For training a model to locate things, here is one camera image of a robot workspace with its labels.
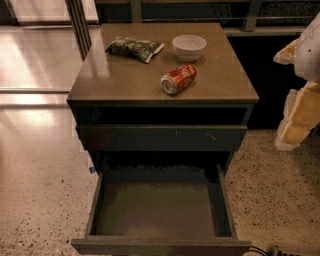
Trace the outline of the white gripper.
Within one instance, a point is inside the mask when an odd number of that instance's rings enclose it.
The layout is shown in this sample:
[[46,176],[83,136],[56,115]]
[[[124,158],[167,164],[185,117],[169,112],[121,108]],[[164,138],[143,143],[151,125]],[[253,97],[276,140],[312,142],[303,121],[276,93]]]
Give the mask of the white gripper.
[[320,124],[320,84],[317,83],[320,82],[320,13],[298,40],[275,54],[273,61],[282,65],[294,63],[295,74],[308,81],[300,90],[289,91],[277,130],[275,147],[291,151]]

